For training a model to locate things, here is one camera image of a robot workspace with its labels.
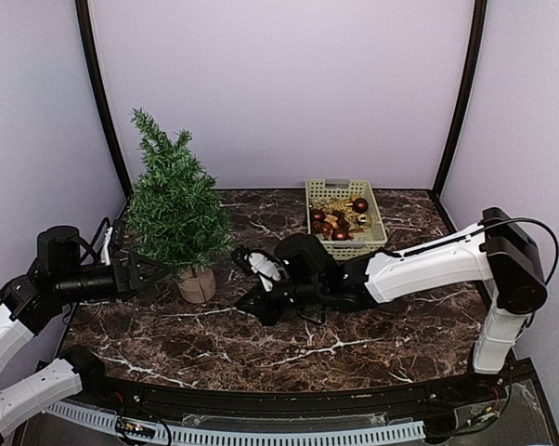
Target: table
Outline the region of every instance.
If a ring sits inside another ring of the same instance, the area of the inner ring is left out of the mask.
[[[273,251],[306,231],[304,190],[227,190],[237,243]],[[387,248],[447,234],[428,193],[376,190]],[[126,243],[137,242],[128,234]],[[234,391],[331,391],[423,382],[463,374],[486,307],[475,286],[455,284],[352,314],[329,313],[323,326],[302,319],[263,327],[233,304],[254,284],[216,261],[216,296],[185,302],[161,282],[126,303],[80,306],[62,348],[81,344],[107,375],[141,383]]]

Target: tree base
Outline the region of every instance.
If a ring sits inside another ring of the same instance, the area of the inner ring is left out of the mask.
[[[215,277],[211,268],[188,268],[178,281],[180,294],[191,304],[204,304],[215,294]]]

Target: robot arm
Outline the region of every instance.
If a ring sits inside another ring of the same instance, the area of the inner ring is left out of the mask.
[[[0,292],[0,373],[40,334],[63,306],[112,300],[156,282],[167,268],[132,252],[122,252],[118,222],[106,233],[101,262],[77,228],[59,226],[38,236],[37,253],[26,275]],[[82,265],[80,246],[94,262]],[[0,391],[0,444],[23,421],[57,400],[88,390],[104,374],[104,364],[82,347],[64,352],[45,369]]]
[[[321,304],[342,312],[373,308],[421,290],[450,283],[490,281],[496,293],[475,345],[473,368],[497,374],[526,320],[547,298],[535,242],[498,208],[484,211],[481,222],[442,239],[401,251],[379,250],[338,264],[315,236],[283,240],[275,256],[287,273],[269,289],[271,261],[265,263],[265,287],[242,297],[237,307],[274,325],[287,307]],[[234,255],[243,270],[262,268],[244,248]]]

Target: white wall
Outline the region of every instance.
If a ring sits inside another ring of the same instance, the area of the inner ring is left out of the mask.
[[[498,205],[559,237],[559,1],[488,2],[474,90],[443,201],[462,227]],[[552,243],[537,236],[544,268]],[[547,305],[519,341],[559,425],[559,269]]]
[[[92,236],[124,198],[98,119],[73,1],[0,0],[0,288],[25,273],[36,234],[57,224]],[[54,320],[0,386],[50,360]]]
[[[309,177],[430,188],[445,145],[472,0],[99,0],[102,73],[132,177],[134,107],[222,188]]]

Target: brown marble surface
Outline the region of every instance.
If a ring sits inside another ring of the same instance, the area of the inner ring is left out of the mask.
[[[303,190],[224,191],[238,243],[273,251],[306,231]],[[447,233],[427,193],[377,190],[388,248]],[[263,327],[233,303],[254,284],[229,256],[214,269],[218,292],[191,305],[162,282],[126,303],[81,306],[63,347],[82,344],[110,376],[146,383],[234,391],[325,391],[392,386],[466,368],[486,310],[471,284],[402,297],[359,313],[328,313]]]

